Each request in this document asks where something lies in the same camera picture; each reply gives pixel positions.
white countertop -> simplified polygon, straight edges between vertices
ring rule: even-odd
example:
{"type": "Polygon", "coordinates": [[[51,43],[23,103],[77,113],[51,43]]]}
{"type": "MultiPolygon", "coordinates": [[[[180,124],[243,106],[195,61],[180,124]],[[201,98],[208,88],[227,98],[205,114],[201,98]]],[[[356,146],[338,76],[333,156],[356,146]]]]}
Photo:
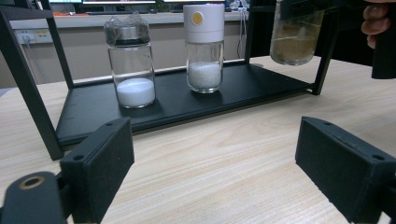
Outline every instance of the white countertop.
{"type": "MultiPolygon", "coordinates": [[[[124,20],[128,15],[117,15],[118,18],[124,20]]],[[[158,13],[158,14],[142,14],[144,20],[149,24],[163,23],[182,23],[183,13],[158,13]]],[[[101,16],[60,16],[55,17],[58,28],[75,28],[75,27],[95,27],[103,26],[112,15],[101,16]]],[[[226,21],[240,21],[239,12],[226,12],[226,21]]],[[[42,29],[48,28],[46,20],[30,20],[30,21],[12,21],[13,29],[42,29]]]]}

white cap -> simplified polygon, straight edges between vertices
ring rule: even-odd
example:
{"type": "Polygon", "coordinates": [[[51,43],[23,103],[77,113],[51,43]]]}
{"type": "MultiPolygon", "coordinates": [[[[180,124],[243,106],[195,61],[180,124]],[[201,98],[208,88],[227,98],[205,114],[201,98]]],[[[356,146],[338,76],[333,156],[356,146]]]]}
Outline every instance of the white cap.
{"type": "Polygon", "coordinates": [[[218,42],[224,39],[224,5],[187,5],[183,7],[186,41],[218,42]]]}

yellow label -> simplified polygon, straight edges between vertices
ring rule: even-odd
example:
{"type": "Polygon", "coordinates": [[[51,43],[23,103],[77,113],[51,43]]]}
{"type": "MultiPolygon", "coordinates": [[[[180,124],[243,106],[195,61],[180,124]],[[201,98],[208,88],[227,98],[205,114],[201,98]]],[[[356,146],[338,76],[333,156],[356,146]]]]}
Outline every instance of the yellow label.
{"type": "Polygon", "coordinates": [[[199,25],[204,20],[204,17],[202,16],[201,12],[194,12],[192,14],[191,20],[195,25],[199,25]]]}

black tray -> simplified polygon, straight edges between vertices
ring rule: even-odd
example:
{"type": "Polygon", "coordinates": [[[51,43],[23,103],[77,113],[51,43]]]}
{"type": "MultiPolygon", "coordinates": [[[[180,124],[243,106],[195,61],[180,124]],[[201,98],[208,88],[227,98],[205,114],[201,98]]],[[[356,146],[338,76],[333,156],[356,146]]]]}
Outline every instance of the black tray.
{"type": "Polygon", "coordinates": [[[246,63],[224,66],[220,89],[209,94],[191,91],[185,69],[155,77],[156,100],[137,109],[119,107],[112,82],[74,88],[66,98],[57,127],[62,146],[79,143],[105,122],[130,117],[132,131],[273,100],[311,89],[313,84],[246,63]]]}

wall outlet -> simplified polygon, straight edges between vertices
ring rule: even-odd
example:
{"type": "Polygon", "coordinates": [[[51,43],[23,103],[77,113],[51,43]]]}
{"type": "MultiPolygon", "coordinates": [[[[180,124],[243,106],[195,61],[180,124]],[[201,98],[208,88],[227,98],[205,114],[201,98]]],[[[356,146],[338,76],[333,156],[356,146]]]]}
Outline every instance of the wall outlet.
{"type": "Polygon", "coordinates": [[[49,29],[16,30],[15,35],[20,44],[52,43],[49,29]]]}

